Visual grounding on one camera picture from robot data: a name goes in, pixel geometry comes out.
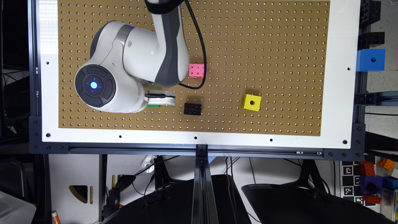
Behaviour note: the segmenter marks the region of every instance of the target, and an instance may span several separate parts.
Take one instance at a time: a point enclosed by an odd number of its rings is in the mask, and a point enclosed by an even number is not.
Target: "purple object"
[[[374,183],[376,186],[378,186],[380,190],[377,193],[381,194],[381,189],[383,186],[383,177],[378,175],[372,177],[361,176],[360,181],[361,181],[360,191],[362,194],[374,194],[374,192],[369,192],[368,190],[365,189],[368,183]]]

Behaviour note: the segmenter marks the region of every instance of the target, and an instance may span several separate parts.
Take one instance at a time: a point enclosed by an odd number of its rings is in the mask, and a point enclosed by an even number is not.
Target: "white frame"
[[[57,0],[39,0],[38,7],[44,142],[211,144],[340,149],[349,149],[351,146],[360,0],[331,0],[330,3],[321,136],[59,128]],[[51,134],[49,138],[45,136],[47,133]]]

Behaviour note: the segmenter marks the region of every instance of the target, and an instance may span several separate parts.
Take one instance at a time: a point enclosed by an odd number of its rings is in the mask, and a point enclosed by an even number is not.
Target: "blue cube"
[[[398,179],[396,179],[395,177],[384,177],[383,187],[393,190],[398,189]]]
[[[385,49],[362,49],[356,55],[357,72],[375,72],[384,70]]]

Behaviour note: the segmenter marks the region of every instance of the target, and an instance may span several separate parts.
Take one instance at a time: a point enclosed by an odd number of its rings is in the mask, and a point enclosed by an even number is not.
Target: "yellow cube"
[[[259,111],[261,104],[261,96],[245,94],[243,98],[243,109]]]

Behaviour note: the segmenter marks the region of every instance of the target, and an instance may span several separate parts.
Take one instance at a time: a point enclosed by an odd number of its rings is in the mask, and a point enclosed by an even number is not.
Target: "white panel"
[[[99,155],[49,155],[51,206],[63,224],[93,224],[101,217]],[[79,201],[69,185],[86,185],[88,202]],[[90,203],[93,186],[93,203]]]
[[[360,0],[331,0],[320,137],[58,128],[57,1],[39,3],[43,141],[350,148]]]

